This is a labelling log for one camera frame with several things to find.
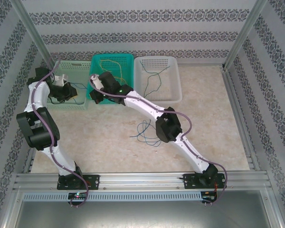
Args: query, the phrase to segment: green plastic basket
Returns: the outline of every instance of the green plastic basket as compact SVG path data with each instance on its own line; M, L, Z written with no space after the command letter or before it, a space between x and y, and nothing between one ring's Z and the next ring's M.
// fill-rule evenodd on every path
M58 76L66 74L70 83L81 83L83 85L87 85L89 81L90 68L90 61L62 60L54 73ZM52 98L52 101L55 104L52 104L50 100L48 100L47 107L50 109L86 110L88 108L89 102L86 98L86 90L80 89L83 88L82 85L78 85L80 88L74 84L72 84L72 86L76 88L78 93L78 96L75 97L75 100L71 99L69 101L65 101L62 104L58 104L57 100L55 98Z
M121 78L120 68L122 71L123 80L120 79ZM91 74L101 75L105 71L110 71L121 85L125 84L126 82L127 85L133 87L133 68L134 68L134 57L131 54L100 54L100 55L94 55L92 58L90 75ZM93 88L90 86L90 84L88 84L86 90L86 97L89 100L92 100L90 96L90 92L92 90ZM105 99L100 104L114 104L114 102Z

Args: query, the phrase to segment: robotic arm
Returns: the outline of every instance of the robotic arm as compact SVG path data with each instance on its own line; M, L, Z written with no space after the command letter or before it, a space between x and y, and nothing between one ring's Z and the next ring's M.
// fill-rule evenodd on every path
M46 68L36 68L36 77L30 78L27 82L29 88L29 99L26 108L23 113L17 115L16 119L18 125L28 143L28 145L32 148L36 148L37 150L46 154L49 159L55 164L59 171L59 180L58 182L62 183L64 186L72 186L74 189L79 189L82 186L82 181L78 178L74 179L73 174L70 174L65 169L59 167L54 161L50 154L50 145L51 145L51 137L46 127L41 123L39 118L35 115L32 109L31 96L32 91L37 85L38 81L42 79L46 74L49 73L49 70ZM69 82L67 82L67 76L54 76L48 77L45 81L41 82L38 88L36 88L36 92L34 95L34 103L37 112L42 116L42 118L47 122L51 131L54 135L54 147L53 155L56 161L64 166L66 169L73 171L83 176L80 168L76 165L76 163L64 152L63 148L59 143L60 134L57 125L55 124L53 118L47 109L47 101L48 97L54 97L59 102L64 102L72 97L77 95L77 91L75 88L71 86Z
M83 181L76 178L74 174L69 173L69 171L72 171L80 177L83 177L81 170L76 163L64 153L59 143L60 134L58 127L47 110L48 97L54 97L59 102L64 102L77 95L76 89L67 82L67 76L52 75L46 78L46 80L41 82L36 88L34 95L35 109L46 121L54 136L52 154L50 152L52 143L50 134L32 109L32 92L38 81L48 73L49 70L46 68L36 68L36 77L28 80L28 104L24 112L17 115L17 122L28 145L46 154L58 168L58 185L73 190L82 189ZM90 96L96 104L102 102L104 99L109 99L117 104L131 107L155 121L156 134L159 139L165 143L172 143L180 149L194 168L196 172L195 176L198 178L199 184L203 187L213 186L214 179L218 173L217 168L213 164L208 163L188 141L185 133L182 132L180 122L173 108L169 107L165 109L153 104L141 97L128 85L120 85L109 72L104 72L100 76L91 75L90 82L94 88Z
M90 82L94 90L90 96L96 104L109 99L117 104L123 104L144 114L155 122L157 137L165 143L172 143L188 159L194 168L199 181L203 186L213 184L218 169L209 164L206 159L194 148L182 132L180 122L174 109L157 106L141 97L128 85L120 85L110 72L91 75Z

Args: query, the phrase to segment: enclosure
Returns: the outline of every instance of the enclosure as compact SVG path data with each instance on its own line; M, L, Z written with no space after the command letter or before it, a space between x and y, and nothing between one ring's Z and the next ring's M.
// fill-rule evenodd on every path
M99 175L99 188L82 208L66 203L76 191L57 190L56 167L28 146L16 115L35 68L61 58L57 74L83 83L104 53L177 59L182 99L161 106L185 113L188 140L227 169L213 207L200 202L208 189L185 189L180 178L194 170L176 148L131 137L147 117L95 104L80 87L65 108L47 107L66 153ZM285 227L285 0L0 0L0 227L32 224Z

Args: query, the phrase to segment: glass panel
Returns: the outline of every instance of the glass panel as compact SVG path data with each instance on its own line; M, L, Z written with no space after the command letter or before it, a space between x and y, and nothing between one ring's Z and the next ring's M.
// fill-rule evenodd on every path
M18 228L266 228L259 191L228 191L213 207L199 201L23 202Z

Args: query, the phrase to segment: damask wallpaper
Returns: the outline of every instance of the damask wallpaper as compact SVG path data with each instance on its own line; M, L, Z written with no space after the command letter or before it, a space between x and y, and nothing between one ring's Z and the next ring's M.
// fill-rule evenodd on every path
M285 0L265 5L229 72L285 220Z
M35 75L41 55L8 0L0 0L0 214L11 183L22 172L29 147L16 114L28 100L27 78Z
M255 0L22 2L49 51L62 59L123 52L224 63Z

